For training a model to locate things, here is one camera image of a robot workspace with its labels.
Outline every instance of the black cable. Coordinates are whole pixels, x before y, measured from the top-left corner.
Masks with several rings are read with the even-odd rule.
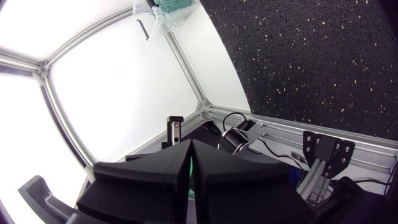
[[[384,182],[381,182],[381,181],[378,181],[378,180],[373,180],[373,179],[367,179],[367,180],[357,180],[357,181],[354,181],[354,183],[363,183],[363,182],[374,182],[374,183],[377,183],[377,184],[382,184],[382,185],[386,185],[386,186],[388,186],[388,185],[391,185],[391,183],[384,183]]]
[[[251,149],[249,149],[249,148],[248,148],[248,150],[249,150],[250,152],[256,154],[256,155],[261,155],[261,154],[262,154],[261,152],[254,152],[253,150],[251,150]]]
[[[276,157],[289,158],[289,159],[293,160],[302,170],[305,170],[305,169],[303,169],[302,166],[300,166],[300,164],[299,164],[295,159],[291,158],[291,157],[288,156],[288,155],[277,155],[276,153],[274,153],[274,152],[268,147],[268,145],[267,145],[267,143],[266,143],[265,141],[263,141],[263,140],[261,140],[261,139],[258,139],[258,140],[260,140],[260,141],[266,146],[266,148],[268,149],[268,151],[269,151],[270,153],[272,153],[272,155],[274,155],[274,156],[276,156]]]
[[[240,112],[233,112],[233,113],[230,113],[230,114],[228,114],[227,116],[225,116],[225,118],[224,118],[224,120],[223,120],[223,128],[224,128],[224,131],[226,131],[226,129],[225,129],[225,120],[227,119],[227,117],[231,116],[232,114],[240,114],[240,115],[243,116],[245,122],[248,121],[248,120],[246,119],[246,117],[245,117],[242,113],[240,113]]]
[[[394,174],[395,170],[397,169],[397,165],[398,165],[398,162],[396,163],[396,165],[394,166],[394,168],[393,168],[392,171],[391,171],[390,177],[388,178],[388,181],[387,181],[387,184],[388,184],[388,185],[391,184],[391,183],[390,183],[390,180],[391,180],[391,177],[392,177],[392,175]],[[386,188],[384,188],[384,195],[386,195],[386,193],[387,193],[387,187],[388,187],[388,185],[386,185]]]

